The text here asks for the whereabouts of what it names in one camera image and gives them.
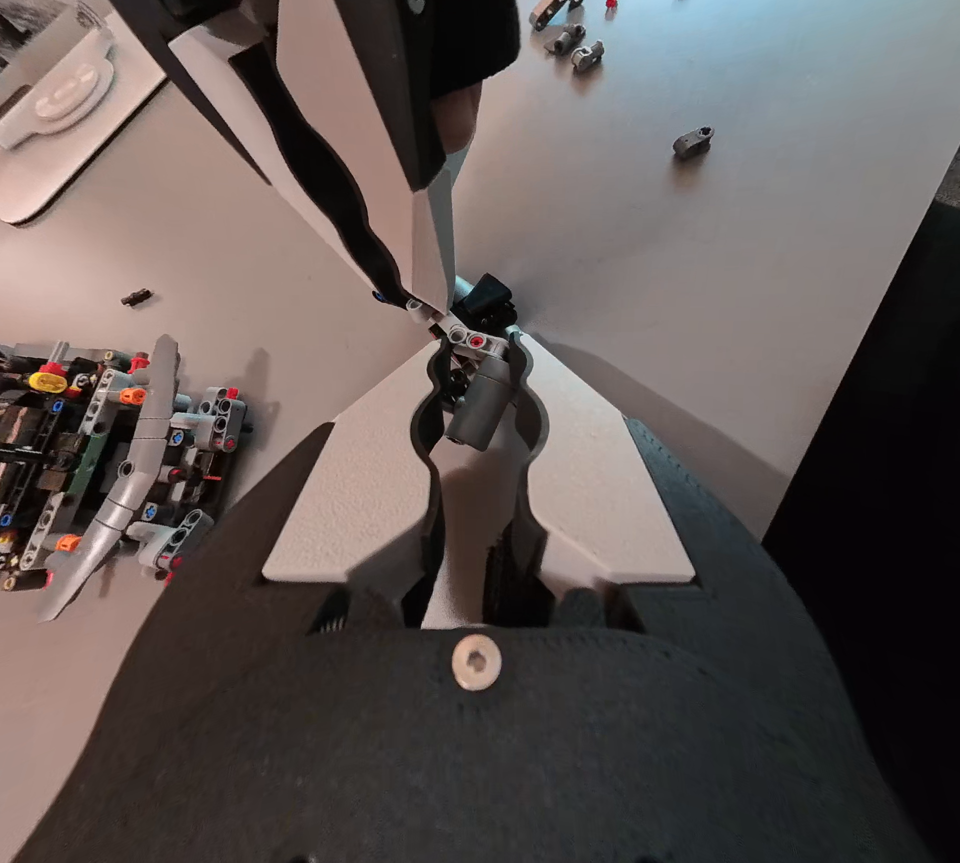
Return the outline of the lego car model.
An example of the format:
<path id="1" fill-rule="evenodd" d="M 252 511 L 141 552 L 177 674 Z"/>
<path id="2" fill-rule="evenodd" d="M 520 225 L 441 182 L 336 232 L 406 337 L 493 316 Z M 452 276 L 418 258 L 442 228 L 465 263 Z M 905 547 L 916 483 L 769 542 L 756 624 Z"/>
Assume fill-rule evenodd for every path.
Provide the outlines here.
<path id="1" fill-rule="evenodd" d="M 49 354 L 2 345 L 2 592 L 59 617 L 112 558 L 169 583 L 223 509 L 253 431 L 236 388 L 181 390 L 177 342 Z"/>

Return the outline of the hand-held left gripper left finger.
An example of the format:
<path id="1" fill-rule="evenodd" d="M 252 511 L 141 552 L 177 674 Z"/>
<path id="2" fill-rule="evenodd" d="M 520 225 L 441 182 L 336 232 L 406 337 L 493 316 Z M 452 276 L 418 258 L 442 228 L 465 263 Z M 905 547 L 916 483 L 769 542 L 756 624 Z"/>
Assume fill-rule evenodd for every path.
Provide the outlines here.
<path id="1" fill-rule="evenodd" d="M 445 555 L 441 478 L 451 346 L 426 346 L 332 421 L 262 567 L 287 584 L 371 591 L 421 627 Z"/>

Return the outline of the white metal book stand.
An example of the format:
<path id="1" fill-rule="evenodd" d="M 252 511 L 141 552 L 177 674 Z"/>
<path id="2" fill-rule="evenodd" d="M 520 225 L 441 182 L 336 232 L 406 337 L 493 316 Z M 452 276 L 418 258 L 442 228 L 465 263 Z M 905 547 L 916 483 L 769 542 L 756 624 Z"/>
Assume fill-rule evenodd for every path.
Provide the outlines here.
<path id="1" fill-rule="evenodd" d="M 2 67 L 2 222 L 48 209 L 165 80 L 109 0 L 66 5 Z"/>

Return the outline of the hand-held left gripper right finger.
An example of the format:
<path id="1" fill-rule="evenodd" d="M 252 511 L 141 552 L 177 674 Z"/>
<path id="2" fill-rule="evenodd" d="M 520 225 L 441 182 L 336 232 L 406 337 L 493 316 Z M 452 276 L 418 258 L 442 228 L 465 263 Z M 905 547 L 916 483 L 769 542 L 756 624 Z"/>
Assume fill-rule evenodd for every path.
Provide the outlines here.
<path id="1" fill-rule="evenodd" d="M 696 571 L 627 418 L 532 336 L 510 336 L 514 424 L 528 451 L 487 555 L 487 623 L 546 626 L 571 592 L 602 605 Z"/>

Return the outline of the small grey black lego assembly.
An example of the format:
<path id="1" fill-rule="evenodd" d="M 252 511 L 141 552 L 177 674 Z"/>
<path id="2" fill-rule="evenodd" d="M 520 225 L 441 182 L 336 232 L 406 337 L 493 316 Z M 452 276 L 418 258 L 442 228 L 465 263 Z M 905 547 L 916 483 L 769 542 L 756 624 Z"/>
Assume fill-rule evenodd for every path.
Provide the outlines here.
<path id="1" fill-rule="evenodd" d="M 512 290 L 489 272 L 474 283 L 458 276 L 447 313 L 414 297 L 405 308 L 448 352 L 448 367 L 439 373 L 442 406 L 450 413 L 445 436 L 486 450 L 517 390 L 511 359 L 521 329 Z"/>

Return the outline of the person's right hand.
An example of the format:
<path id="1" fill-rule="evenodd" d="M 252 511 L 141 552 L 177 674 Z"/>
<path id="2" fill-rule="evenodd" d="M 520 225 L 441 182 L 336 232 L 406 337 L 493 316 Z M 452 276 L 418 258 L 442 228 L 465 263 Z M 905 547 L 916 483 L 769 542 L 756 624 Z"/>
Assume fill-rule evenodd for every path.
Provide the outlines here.
<path id="1" fill-rule="evenodd" d="M 475 133 L 483 84 L 518 58 L 517 0 L 435 0 L 431 112 L 444 150 L 466 148 Z"/>

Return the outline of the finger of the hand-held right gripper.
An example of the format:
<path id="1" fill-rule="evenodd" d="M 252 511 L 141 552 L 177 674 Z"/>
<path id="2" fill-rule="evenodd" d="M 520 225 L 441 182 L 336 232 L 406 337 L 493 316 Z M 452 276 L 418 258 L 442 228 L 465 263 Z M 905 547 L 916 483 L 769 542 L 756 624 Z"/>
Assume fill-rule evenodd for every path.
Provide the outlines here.
<path id="1" fill-rule="evenodd" d="M 280 197 L 383 302 L 406 305 L 409 295 L 384 277 L 370 278 L 352 256 L 346 227 L 358 217 L 348 176 L 298 109 L 270 40 L 259 40 L 254 27 L 230 21 L 220 31 L 190 29 L 170 48 Z"/>
<path id="2" fill-rule="evenodd" d="M 371 279 L 448 313 L 456 289 L 449 162 L 411 187 L 334 0 L 279 0 L 278 10 L 279 77 L 348 177 L 358 217 L 345 228 L 351 255 Z"/>

